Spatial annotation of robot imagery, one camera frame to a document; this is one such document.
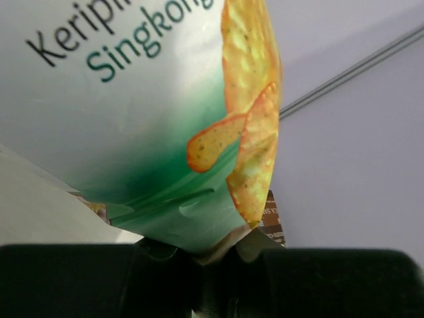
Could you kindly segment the green Chuba chips bag small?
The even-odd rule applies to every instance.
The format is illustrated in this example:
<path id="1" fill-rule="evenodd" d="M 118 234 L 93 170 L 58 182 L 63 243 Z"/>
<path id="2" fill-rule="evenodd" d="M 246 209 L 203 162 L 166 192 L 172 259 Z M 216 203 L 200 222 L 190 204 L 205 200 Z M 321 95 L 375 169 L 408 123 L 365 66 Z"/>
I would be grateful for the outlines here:
<path id="1" fill-rule="evenodd" d="M 1 2 L 1 145 L 207 258 L 261 222 L 282 76 L 265 1 Z"/>

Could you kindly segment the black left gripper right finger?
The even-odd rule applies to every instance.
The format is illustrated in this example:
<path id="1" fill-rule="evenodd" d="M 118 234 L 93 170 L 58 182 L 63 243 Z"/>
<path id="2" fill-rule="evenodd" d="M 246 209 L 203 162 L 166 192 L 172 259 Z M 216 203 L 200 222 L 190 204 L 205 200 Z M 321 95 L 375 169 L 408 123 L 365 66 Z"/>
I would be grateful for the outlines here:
<path id="1" fill-rule="evenodd" d="M 376 249 L 230 253 L 205 282 L 207 317 L 422 317 L 423 271 Z"/>

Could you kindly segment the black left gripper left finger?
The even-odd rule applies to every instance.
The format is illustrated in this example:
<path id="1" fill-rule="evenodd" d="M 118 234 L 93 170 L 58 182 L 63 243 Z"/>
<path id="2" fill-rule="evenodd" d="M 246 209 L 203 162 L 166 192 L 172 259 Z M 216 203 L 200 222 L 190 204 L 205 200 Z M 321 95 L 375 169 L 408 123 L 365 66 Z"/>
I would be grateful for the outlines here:
<path id="1" fill-rule="evenodd" d="M 1 248 L 2 317 L 190 317 L 201 278 L 161 243 Z"/>

